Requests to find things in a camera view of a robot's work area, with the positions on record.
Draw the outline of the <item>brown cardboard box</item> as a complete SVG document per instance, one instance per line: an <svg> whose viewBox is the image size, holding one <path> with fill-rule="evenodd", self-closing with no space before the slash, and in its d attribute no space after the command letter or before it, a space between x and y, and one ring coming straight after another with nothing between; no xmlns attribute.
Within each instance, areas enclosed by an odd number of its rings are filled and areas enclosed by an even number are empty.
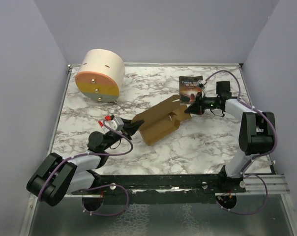
<svg viewBox="0 0 297 236"><path fill-rule="evenodd" d="M137 114L132 123L142 120L139 127L140 134L148 146L176 131L180 124L191 119L191 115L185 113L187 105L180 103L179 95L172 95L153 107Z"/></svg>

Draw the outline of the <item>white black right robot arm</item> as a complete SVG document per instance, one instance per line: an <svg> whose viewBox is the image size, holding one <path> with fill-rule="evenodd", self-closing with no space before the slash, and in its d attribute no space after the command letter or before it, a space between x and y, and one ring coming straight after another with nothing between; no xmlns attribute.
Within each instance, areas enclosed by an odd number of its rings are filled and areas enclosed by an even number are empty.
<svg viewBox="0 0 297 236"><path fill-rule="evenodd" d="M230 82L216 83L216 97L197 93L195 101L185 110L187 114L202 115L205 110L221 110L240 121L239 150L218 174L217 188L222 192L234 189L244 172L255 159L270 154L277 145L275 115L257 110L236 96L232 96Z"/></svg>

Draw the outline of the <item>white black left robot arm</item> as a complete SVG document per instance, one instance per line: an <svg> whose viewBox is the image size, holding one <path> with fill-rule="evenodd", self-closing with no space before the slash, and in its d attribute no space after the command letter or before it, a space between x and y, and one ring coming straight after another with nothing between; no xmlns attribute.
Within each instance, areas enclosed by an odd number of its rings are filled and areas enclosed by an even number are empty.
<svg viewBox="0 0 297 236"><path fill-rule="evenodd" d="M121 140L126 140L130 148L117 155L130 153L133 150L132 136L142 124L144 120L106 117L103 125L107 132L90 133L86 152L70 157L50 153L27 182L26 189L37 196L39 201L52 207L57 205L66 193L80 189L86 190L89 194L96 193L100 182L95 179L91 170L103 167L111 156L106 150Z"/></svg>

